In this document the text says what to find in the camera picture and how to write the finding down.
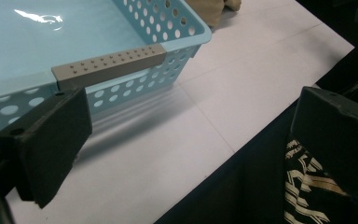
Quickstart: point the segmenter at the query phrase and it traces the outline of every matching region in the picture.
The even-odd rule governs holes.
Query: light blue plastic basket
[[[165,49],[162,64],[87,87],[94,114],[172,84],[210,38],[184,0],[0,1],[0,130],[59,91],[53,66]]]

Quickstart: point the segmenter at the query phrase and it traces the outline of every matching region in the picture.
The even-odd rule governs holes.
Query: white table surface
[[[43,210],[17,223],[153,223],[353,48],[294,0],[225,12],[175,84],[94,117],[93,135]]]

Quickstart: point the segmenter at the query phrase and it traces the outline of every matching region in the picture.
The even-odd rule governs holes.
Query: perforated basket wall
[[[188,59],[211,38],[209,28],[184,0],[113,2],[146,45],[159,43],[167,53],[162,64],[87,87],[91,114],[172,84]],[[19,86],[0,92],[0,130],[59,91],[52,73],[44,73],[43,81],[29,84],[19,79]]]

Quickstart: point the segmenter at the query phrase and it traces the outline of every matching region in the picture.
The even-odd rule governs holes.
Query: basket
[[[0,130],[65,89],[92,115],[170,85],[210,38],[184,0],[0,1]]]

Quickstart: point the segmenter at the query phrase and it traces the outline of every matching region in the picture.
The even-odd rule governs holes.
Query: basket handle
[[[88,87],[162,64],[167,52],[160,44],[129,49],[51,68],[60,91]]]

